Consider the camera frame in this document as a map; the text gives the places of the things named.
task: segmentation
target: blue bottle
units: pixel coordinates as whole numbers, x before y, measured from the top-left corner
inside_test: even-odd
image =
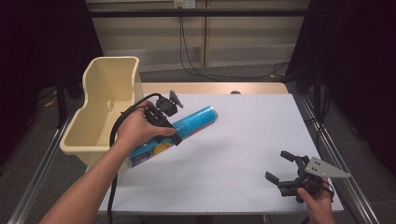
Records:
[[[207,106],[184,119],[176,121],[172,125],[176,129],[177,134],[184,140],[213,124],[217,118],[218,114],[213,107]],[[160,143],[152,138],[147,143],[135,148],[129,155],[131,168],[160,154],[173,145],[172,140],[168,137],[165,137]]]

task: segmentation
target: plastic tub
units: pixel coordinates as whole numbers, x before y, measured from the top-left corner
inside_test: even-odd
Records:
[[[85,102],[68,125],[61,150],[93,166],[109,149],[109,136],[120,113],[143,98],[136,57],[100,57],[82,78]]]

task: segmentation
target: black cable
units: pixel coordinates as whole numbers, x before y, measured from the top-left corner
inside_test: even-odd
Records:
[[[179,25],[180,25],[180,55],[179,55],[179,56],[180,56],[181,66],[182,66],[183,69],[184,69],[187,73],[189,73],[190,75],[198,76],[198,77],[206,77],[206,78],[209,78],[209,79],[214,80],[214,81],[217,81],[217,82],[220,82],[220,80],[215,79],[214,77],[230,77],[230,78],[242,78],[242,79],[257,79],[257,78],[262,78],[262,77],[269,77],[269,76],[271,76],[272,74],[274,74],[276,71],[278,71],[279,69],[281,69],[285,64],[288,64],[288,63],[289,63],[289,62],[277,63],[277,64],[274,65],[274,69],[273,69],[273,71],[272,71],[271,73],[268,73],[268,74],[265,74],[265,75],[262,75],[262,76],[257,76],[257,77],[234,77],[234,76],[223,76],[223,75],[212,75],[212,74],[204,75],[204,74],[198,72],[198,71],[194,68],[194,66],[192,65],[192,63],[191,63],[190,54],[189,54],[189,52],[188,52],[188,50],[187,50],[186,37],[185,37],[185,35],[184,35],[184,23],[183,23],[183,18],[182,18],[182,17],[179,17]],[[189,70],[187,70],[187,68],[184,66],[183,59],[182,59],[182,55],[181,55],[181,51],[182,51],[181,49],[182,49],[182,46],[183,46],[183,44],[182,44],[183,42],[184,42],[184,49],[185,49],[185,51],[186,51],[186,54],[187,54],[187,58],[188,58],[188,60],[189,60],[190,67],[192,68],[192,70],[194,70],[195,74],[192,73],[192,72],[190,72]]]
[[[306,224],[306,223],[308,223],[309,222],[309,217],[306,217],[302,222],[301,222],[301,224]]]
[[[187,50],[186,37],[184,36],[183,18],[182,18],[182,17],[179,17],[179,18],[178,18],[178,22],[179,22],[179,26],[180,26],[180,62],[181,62],[181,66],[183,67],[184,71],[186,71],[188,74],[193,75],[193,76],[206,77],[206,78],[209,78],[209,79],[211,79],[211,80],[213,80],[213,81],[219,82],[219,80],[217,80],[217,79],[215,79],[215,78],[213,78],[213,77],[204,76],[203,74],[199,73],[199,72],[194,68],[194,66],[192,66],[192,63],[191,63],[191,60],[190,60],[190,54],[189,54],[189,52],[188,52],[188,50]],[[183,39],[183,41],[184,41],[184,49],[185,49],[185,51],[186,51],[187,58],[188,58],[188,60],[189,60],[190,66],[191,66],[191,68],[196,72],[196,74],[190,72],[190,71],[187,70],[187,68],[184,66],[183,58],[182,58],[182,56],[181,56],[181,49],[182,49],[182,45],[183,45],[183,44],[182,44],[182,43],[183,43],[182,39]]]
[[[300,67],[296,68],[292,72],[288,72],[288,74],[282,77],[278,82],[288,83],[294,81],[297,77],[299,77],[302,73],[307,73],[310,69],[311,62],[303,62]]]
[[[334,197],[334,188],[332,187],[332,185],[329,183],[329,182],[327,182],[327,181],[322,181],[323,183],[326,183],[327,184],[327,186],[329,186],[331,189],[328,189],[328,188],[325,188],[325,187],[323,187],[322,186],[322,188],[324,189],[324,190],[326,190],[327,192],[329,192],[330,193],[330,195],[332,196],[332,198]]]
[[[114,145],[117,130],[121,126],[122,122],[130,114],[132,114],[137,108],[140,108],[140,106],[138,106],[138,105],[142,104],[144,101],[146,101],[147,99],[149,99],[153,96],[158,96],[160,99],[163,98],[163,96],[160,95],[159,93],[152,93],[146,97],[143,97],[141,100],[137,101],[134,105],[131,105],[128,109],[126,109],[124,112],[121,113],[119,118],[114,123],[113,128],[111,129],[111,132],[110,132],[110,138],[109,138],[110,147],[112,147]],[[118,174],[116,174],[113,178],[113,181],[111,183],[110,195],[108,197],[107,217],[108,217],[108,223],[110,223],[110,224],[113,223],[112,206],[113,206],[113,202],[114,202],[114,195],[116,194],[117,180],[118,180]]]

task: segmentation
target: white table surface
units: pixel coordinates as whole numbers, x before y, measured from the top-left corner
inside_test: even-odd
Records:
[[[294,180],[297,165],[280,157],[318,157],[291,94],[180,94],[171,122],[211,105],[217,122],[177,147],[119,172],[113,211],[134,214],[281,214],[305,211],[265,179]],[[108,193],[99,211],[106,211]],[[334,211],[343,210],[337,195]]]

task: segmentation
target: wooden table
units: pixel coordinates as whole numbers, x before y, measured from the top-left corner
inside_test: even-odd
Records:
[[[239,91],[241,94],[284,94],[288,93],[286,86],[278,82],[165,82],[142,83],[143,92],[168,93],[211,93],[230,94]]]

